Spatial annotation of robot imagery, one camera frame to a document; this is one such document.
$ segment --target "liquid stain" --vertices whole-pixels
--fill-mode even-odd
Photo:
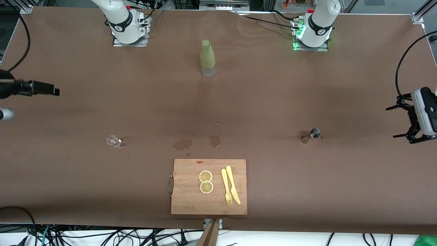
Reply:
[[[211,147],[217,148],[218,146],[220,146],[221,143],[220,136],[216,136],[216,135],[209,136],[209,143]]]
[[[178,142],[173,144],[173,150],[186,150],[193,147],[193,140],[188,138],[181,138]]]
[[[214,126],[214,129],[218,129],[218,130],[220,130],[220,126],[221,126],[221,122],[220,121],[217,121],[216,123],[215,123],[215,126]]]

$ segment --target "fork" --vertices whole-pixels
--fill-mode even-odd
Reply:
[[[225,183],[225,189],[226,189],[226,203],[228,205],[232,205],[232,196],[231,193],[229,192],[229,186],[228,186],[228,174],[226,173],[226,169],[222,169],[222,178],[223,178],[223,183]]]

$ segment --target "white floor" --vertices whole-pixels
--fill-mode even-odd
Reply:
[[[141,236],[147,236],[152,230],[139,230]],[[65,232],[66,236],[83,236],[102,234],[113,231],[75,231]],[[162,234],[169,234],[174,232],[180,232],[177,229],[168,229],[161,232]],[[27,233],[0,233],[0,246],[17,245]],[[330,233],[304,233],[304,232],[248,232],[248,231],[226,231],[220,232],[217,246],[229,246],[236,243],[236,246],[325,246],[329,238]],[[190,242],[192,240],[199,239],[201,232],[190,232],[185,234],[186,239]],[[377,246],[389,246],[388,234],[374,234]],[[417,239],[418,235],[394,235],[393,246],[412,246]],[[87,237],[80,239],[64,238],[66,242],[72,246],[98,246],[105,239],[107,235]],[[180,235],[175,235],[174,238],[180,241]],[[371,245],[373,242],[369,235],[367,235],[368,241]],[[33,246],[35,243],[34,238],[31,236],[26,241],[26,246]],[[107,243],[107,246],[112,246],[118,243],[118,239],[114,237]],[[160,240],[157,243],[159,246],[172,246],[175,245],[175,241],[172,238]],[[125,239],[119,246],[137,246],[139,245],[138,239]],[[336,233],[331,240],[330,246],[367,246],[364,242],[362,235],[357,233]]]

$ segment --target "cutting board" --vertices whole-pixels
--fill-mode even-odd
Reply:
[[[232,168],[234,183],[241,204],[232,198],[228,206],[222,169]],[[208,170],[212,173],[214,189],[209,194],[200,191],[199,174]],[[228,177],[229,191],[231,182]],[[175,159],[173,168],[173,192],[171,214],[247,214],[246,160],[242,159]]]

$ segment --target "yellow plastic knife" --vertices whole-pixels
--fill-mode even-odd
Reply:
[[[240,199],[238,198],[237,189],[235,189],[234,177],[232,176],[231,166],[226,166],[226,172],[228,173],[229,180],[231,181],[231,185],[232,185],[231,193],[232,193],[232,196],[234,197],[235,201],[238,204],[241,204]]]

